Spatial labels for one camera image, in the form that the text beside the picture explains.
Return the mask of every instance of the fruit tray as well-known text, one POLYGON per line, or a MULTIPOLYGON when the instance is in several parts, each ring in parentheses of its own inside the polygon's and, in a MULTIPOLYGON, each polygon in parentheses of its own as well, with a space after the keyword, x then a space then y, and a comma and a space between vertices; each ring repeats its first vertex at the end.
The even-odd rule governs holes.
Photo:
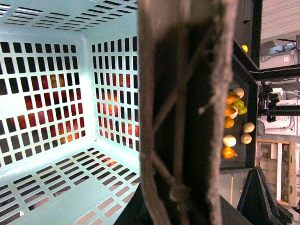
POLYGON ((255 165, 255 142, 256 128, 249 133, 252 137, 251 143, 245 145, 241 142, 240 136, 243 134, 243 125, 252 122, 256 126, 257 120, 257 84, 254 78, 242 65, 242 63, 233 56, 232 61, 233 79, 229 86, 230 89, 241 87, 245 94, 241 99, 247 107, 247 113, 238 115, 234 118, 234 126, 224 130, 225 135, 233 135, 236 138, 236 144, 232 147, 238 153, 237 157, 231 159, 221 159, 221 170, 246 169, 255 165))

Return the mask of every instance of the black metal bar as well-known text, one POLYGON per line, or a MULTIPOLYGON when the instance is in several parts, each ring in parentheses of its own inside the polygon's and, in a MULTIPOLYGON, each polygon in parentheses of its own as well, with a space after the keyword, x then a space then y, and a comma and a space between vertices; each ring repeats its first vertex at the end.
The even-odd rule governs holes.
POLYGON ((270 110, 268 115, 273 116, 300 116, 300 105, 278 105, 270 110))
POLYGON ((283 38, 280 38, 280 39, 277 39, 278 41, 288 41, 288 42, 296 42, 294 40, 290 40, 290 39, 283 39, 283 38))
POLYGON ((256 66, 259 66, 259 53, 261 44, 262 30, 262 10, 263 1, 253 1, 253 21, 252 21, 252 41, 251 41, 251 58, 256 66))
POLYGON ((233 54, 248 71, 257 71, 258 67, 248 54, 240 47, 237 40, 233 42, 233 54))
POLYGON ((286 79, 300 76, 300 65, 276 67, 261 70, 250 70, 257 81, 269 81, 270 79, 286 79))

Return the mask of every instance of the light blue crate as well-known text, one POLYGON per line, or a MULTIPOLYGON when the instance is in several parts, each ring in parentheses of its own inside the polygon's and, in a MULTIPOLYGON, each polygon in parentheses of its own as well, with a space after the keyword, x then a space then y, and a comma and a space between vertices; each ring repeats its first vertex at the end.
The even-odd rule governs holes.
POLYGON ((110 225, 131 199, 136 9, 135 0, 0 1, 0 224, 110 225))

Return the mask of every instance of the rectangular slot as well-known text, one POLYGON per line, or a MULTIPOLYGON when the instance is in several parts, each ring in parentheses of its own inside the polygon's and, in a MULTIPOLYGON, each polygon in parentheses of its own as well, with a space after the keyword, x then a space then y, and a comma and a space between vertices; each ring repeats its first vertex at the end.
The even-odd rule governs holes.
POLYGON ((27 53, 32 53, 32 46, 31 46, 31 43, 25 43, 25 51, 27 53))
POLYGON ((0 139, 0 148, 2 153, 9 152, 8 142, 6 138, 0 139))
POLYGON ((24 63, 23 57, 17 57, 16 60, 17 60, 19 73, 20 74, 26 73, 25 63, 24 63))
POLYGON ((21 77, 21 85, 22 85, 23 92, 29 91, 29 84, 28 84, 27 77, 21 77))
POLYGON ((57 196, 63 194, 64 192, 66 192, 66 191, 68 191, 68 190, 70 190, 70 189, 71 189, 71 187, 68 185, 68 186, 62 188, 61 190, 59 190, 59 191, 53 193, 53 196, 54 196, 54 197, 57 197, 57 196))
POLYGON ((34 210, 38 207, 40 207, 41 205, 45 204, 46 202, 50 201, 50 198, 46 197, 46 198, 43 198, 42 200, 36 202, 35 204, 31 205, 28 207, 28 209, 31 211, 31 210, 34 210))
POLYGON ((75 181, 74 184, 75 185, 81 184, 82 182, 86 181, 88 178, 90 178, 90 177, 84 176, 84 177, 80 178, 79 180, 75 181))
POLYGON ((40 72, 46 71, 44 58, 43 57, 38 57, 37 62, 38 62, 39 71, 40 72))
POLYGON ((60 181, 60 182, 58 182, 58 183, 56 183, 56 184, 50 186, 48 189, 49 189, 50 191, 52 191, 52 190, 54 190, 54 189, 60 187, 61 185, 65 184, 65 183, 66 183, 66 181, 65 181, 65 180, 62 180, 62 181, 60 181))
POLYGON ((24 199, 24 202, 25 203, 30 203, 31 201, 39 198, 40 196, 42 196, 44 194, 45 194, 44 191, 40 191, 40 192, 36 193, 35 195, 33 195, 33 196, 29 197, 29 198, 24 199))
POLYGON ((122 206, 120 204, 116 204, 114 205, 110 210, 108 210, 106 213, 104 213, 104 215, 109 218, 111 217, 113 214, 115 214, 117 211, 119 211, 122 208, 122 206))
POLYGON ((20 43, 14 42, 13 45, 14 45, 15 53, 22 53, 22 48, 21 48, 21 44, 20 43))
POLYGON ((8 74, 14 74, 15 69, 14 69, 14 64, 13 64, 12 58, 5 57, 4 58, 4 63, 5 63, 7 73, 8 74))
POLYGON ((101 204, 99 204, 97 206, 97 208, 99 210, 103 210, 104 208, 106 208, 109 204, 111 204, 112 202, 114 202, 114 199, 112 197, 106 199, 104 202, 102 202, 101 204))
POLYGON ((29 66, 29 71, 30 72, 36 72, 36 65, 34 62, 34 58, 33 57, 27 57, 27 61, 28 61, 28 66, 29 66))
POLYGON ((21 192, 20 195, 21 195, 21 196, 28 195, 29 193, 31 193, 31 192, 33 192, 33 191, 35 191, 35 190, 38 190, 39 188, 41 188, 41 187, 40 187, 39 185, 36 185, 36 186, 34 186, 34 187, 32 187, 32 188, 26 190, 26 191, 21 192))

